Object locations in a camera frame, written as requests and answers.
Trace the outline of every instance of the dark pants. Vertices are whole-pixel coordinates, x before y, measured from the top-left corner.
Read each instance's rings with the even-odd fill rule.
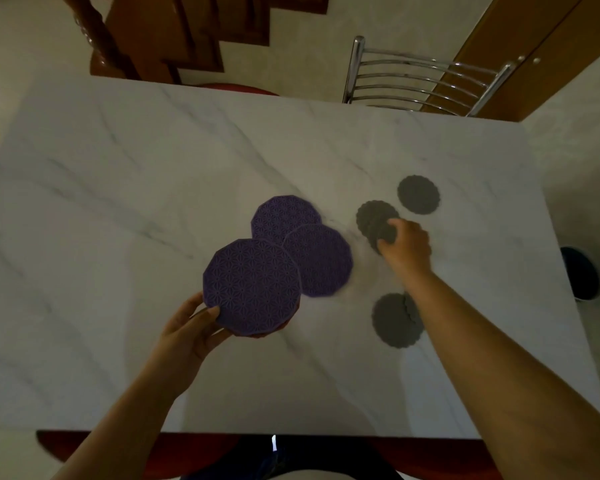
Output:
[[[182,480],[266,480],[295,470],[325,470],[355,480],[400,480],[364,438],[246,435],[213,465]]]

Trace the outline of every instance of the dark round object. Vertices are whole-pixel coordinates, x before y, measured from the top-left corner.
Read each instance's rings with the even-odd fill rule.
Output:
[[[414,345],[424,331],[416,304],[407,294],[384,295],[376,301],[371,316],[380,340],[398,349]]]
[[[321,223],[320,214],[309,202],[295,195],[280,195],[258,207],[251,220],[251,236],[282,246],[287,234],[294,229]]]
[[[414,214],[430,214],[440,204],[440,192],[434,183],[420,175],[410,175],[398,185],[398,198]]]
[[[219,305],[216,322],[236,335],[276,330],[296,313],[300,275],[291,256],[261,239],[220,249],[202,275],[205,304]]]
[[[338,231],[322,224],[298,227],[288,234],[284,249],[300,268],[302,293],[331,296],[351,275],[351,248]]]
[[[395,227],[387,224],[387,220],[400,217],[393,206],[382,200],[364,202],[356,212],[358,230],[369,241],[369,245],[379,254],[377,240],[384,239],[394,243],[397,236]]]
[[[600,273],[591,260],[581,250],[570,246],[560,248],[560,252],[574,297],[588,301],[600,295]]]

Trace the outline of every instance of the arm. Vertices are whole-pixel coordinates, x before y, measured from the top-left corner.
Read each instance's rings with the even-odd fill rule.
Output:
[[[209,352],[231,335],[215,322],[218,307],[192,317],[201,304],[202,293],[184,302],[138,378],[54,480],[141,478],[174,400],[191,385]]]
[[[600,414],[431,270],[429,235],[378,249],[415,300],[433,347],[506,479],[600,479]]]

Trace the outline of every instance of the left hand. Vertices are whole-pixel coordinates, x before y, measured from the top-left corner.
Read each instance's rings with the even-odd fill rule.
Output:
[[[232,335],[216,323],[220,313],[218,306],[194,315],[202,302],[200,291],[182,304],[165,325],[139,375],[139,380],[160,389],[170,400],[175,400],[191,386],[202,361]]]

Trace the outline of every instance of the forearm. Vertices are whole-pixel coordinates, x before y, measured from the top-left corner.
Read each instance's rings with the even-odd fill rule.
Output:
[[[54,480],[140,479],[172,403],[143,377],[136,379]]]
[[[588,402],[434,274],[403,282],[505,477],[579,477],[574,460],[600,465],[600,414]]]

